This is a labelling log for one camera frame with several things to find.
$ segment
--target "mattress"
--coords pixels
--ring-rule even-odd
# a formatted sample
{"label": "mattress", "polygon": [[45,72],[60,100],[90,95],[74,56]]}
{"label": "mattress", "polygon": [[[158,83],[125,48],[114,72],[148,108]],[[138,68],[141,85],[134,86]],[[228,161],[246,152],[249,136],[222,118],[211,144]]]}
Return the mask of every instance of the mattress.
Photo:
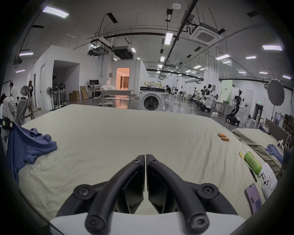
{"label": "mattress", "polygon": [[[259,129],[236,128],[233,133],[242,139],[258,155],[269,164],[274,173],[281,170],[282,164],[275,156],[271,156],[265,149],[269,144],[277,146],[279,143],[272,135],[262,132]],[[277,148],[279,153],[284,156],[284,150]]]}
{"label": "mattress", "polygon": [[[255,181],[239,152],[251,151],[260,163],[264,161],[210,118],[72,104],[23,127],[36,127],[57,142],[56,151],[19,171],[20,189],[49,220],[76,186],[107,181],[141,154],[154,155],[185,181],[215,184],[239,216],[251,216],[244,190]],[[218,132],[230,141],[222,141]],[[256,178],[264,203],[262,179]],[[148,192],[136,213],[157,213],[148,201]]]}

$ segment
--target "orange battery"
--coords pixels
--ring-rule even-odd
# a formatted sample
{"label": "orange battery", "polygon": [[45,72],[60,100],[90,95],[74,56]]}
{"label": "orange battery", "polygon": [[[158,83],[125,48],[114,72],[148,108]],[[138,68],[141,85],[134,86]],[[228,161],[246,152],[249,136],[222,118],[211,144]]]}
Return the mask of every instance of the orange battery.
{"label": "orange battery", "polygon": [[227,137],[225,134],[222,134],[222,133],[218,133],[218,136],[219,137]]}
{"label": "orange battery", "polygon": [[222,137],[221,140],[229,141],[230,138]]}

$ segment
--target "washing machine door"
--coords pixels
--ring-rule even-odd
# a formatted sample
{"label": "washing machine door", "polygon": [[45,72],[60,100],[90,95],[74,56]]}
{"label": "washing machine door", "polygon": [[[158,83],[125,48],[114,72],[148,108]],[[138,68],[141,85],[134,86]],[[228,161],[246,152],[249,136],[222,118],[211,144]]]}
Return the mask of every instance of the washing machine door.
{"label": "washing machine door", "polygon": [[142,109],[148,111],[159,111],[161,109],[161,98],[157,94],[149,93],[142,99]]}

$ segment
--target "computer monitor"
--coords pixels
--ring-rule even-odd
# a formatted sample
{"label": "computer monitor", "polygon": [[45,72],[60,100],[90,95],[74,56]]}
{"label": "computer monitor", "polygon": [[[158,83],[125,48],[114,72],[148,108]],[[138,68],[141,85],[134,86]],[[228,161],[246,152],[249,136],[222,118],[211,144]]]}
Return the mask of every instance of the computer monitor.
{"label": "computer monitor", "polygon": [[90,80],[90,85],[99,85],[99,80]]}

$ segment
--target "green drink can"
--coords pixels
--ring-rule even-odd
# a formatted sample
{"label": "green drink can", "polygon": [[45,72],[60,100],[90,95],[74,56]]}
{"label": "green drink can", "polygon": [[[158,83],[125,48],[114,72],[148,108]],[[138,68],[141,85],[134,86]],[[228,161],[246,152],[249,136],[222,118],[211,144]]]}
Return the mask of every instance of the green drink can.
{"label": "green drink can", "polygon": [[259,177],[263,173],[263,169],[259,161],[253,156],[251,152],[247,152],[245,154],[245,161],[249,164],[252,170],[257,174]]}

